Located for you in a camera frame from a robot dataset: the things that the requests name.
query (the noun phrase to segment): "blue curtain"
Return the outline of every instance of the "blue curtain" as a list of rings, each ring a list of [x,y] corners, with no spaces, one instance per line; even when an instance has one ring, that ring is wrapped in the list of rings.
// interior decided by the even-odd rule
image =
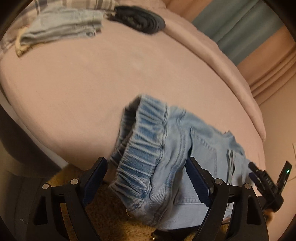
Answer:
[[[284,25],[262,0],[213,0],[192,23],[235,65]]]

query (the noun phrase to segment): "plaid pillowcase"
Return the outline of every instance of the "plaid pillowcase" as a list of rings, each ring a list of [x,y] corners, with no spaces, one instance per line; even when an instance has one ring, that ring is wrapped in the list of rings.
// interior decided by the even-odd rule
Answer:
[[[19,29],[31,24],[47,6],[66,6],[69,8],[86,8],[114,10],[116,0],[33,0],[13,21],[0,41],[0,60],[14,44]]]

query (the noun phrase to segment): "bolt head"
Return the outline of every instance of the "bolt head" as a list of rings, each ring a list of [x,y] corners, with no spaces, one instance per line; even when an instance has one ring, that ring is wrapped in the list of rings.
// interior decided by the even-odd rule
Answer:
[[[42,186],[42,189],[47,189],[47,188],[49,188],[49,184],[47,184],[47,183],[45,183],[43,186]]]
[[[252,188],[252,186],[249,183],[245,183],[244,186],[245,186],[246,189],[251,189]]]
[[[71,180],[70,183],[71,183],[72,185],[76,185],[78,182],[79,182],[79,180],[78,180],[77,178],[74,178],[74,179]]]
[[[220,178],[216,178],[215,183],[221,185],[223,181]]]

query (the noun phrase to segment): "bed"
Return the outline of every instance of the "bed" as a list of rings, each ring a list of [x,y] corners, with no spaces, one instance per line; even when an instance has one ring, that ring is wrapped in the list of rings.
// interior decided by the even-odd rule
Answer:
[[[265,169],[266,133],[248,83],[216,43],[153,2],[141,5],[162,16],[166,28],[152,36],[104,20],[91,39],[45,44],[21,58],[9,48],[0,61],[7,97],[1,105],[12,107],[56,163],[86,170],[110,156],[123,107],[146,93],[230,130],[247,158]]]

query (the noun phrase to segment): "folded cloth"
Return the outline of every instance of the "folded cloth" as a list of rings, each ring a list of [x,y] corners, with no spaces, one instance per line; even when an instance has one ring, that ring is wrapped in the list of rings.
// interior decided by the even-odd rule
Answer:
[[[21,57],[22,55],[24,55],[25,53],[27,53],[31,49],[34,49],[38,46],[44,45],[44,43],[35,44],[35,45],[30,45],[30,44],[20,45],[20,37],[23,35],[24,32],[27,31],[27,29],[28,29],[28,27],[26,27],[26,26],[20,28],[17,33],[17,37],[15,39],[15,52],[18,57]]]
[[[123,23],[137,31],[154,34],[165,28],[165,21],[154,12],[137,6],[117,6],[110,20]]]
[[[99,10],[47,7],[23,33],[20,45],[92,37],[101,29],[103,17]]]
[[[184,109],[142,95],[123,112],[109,159],[117,167],[110,188],[129,215],[146,225],[166,230],[201,225],[208,208],[186,173],[190,156],[214,178],[251,184],[250,161],[231,132],[223,134]],[[231,211],[229,205],[224,219]]]

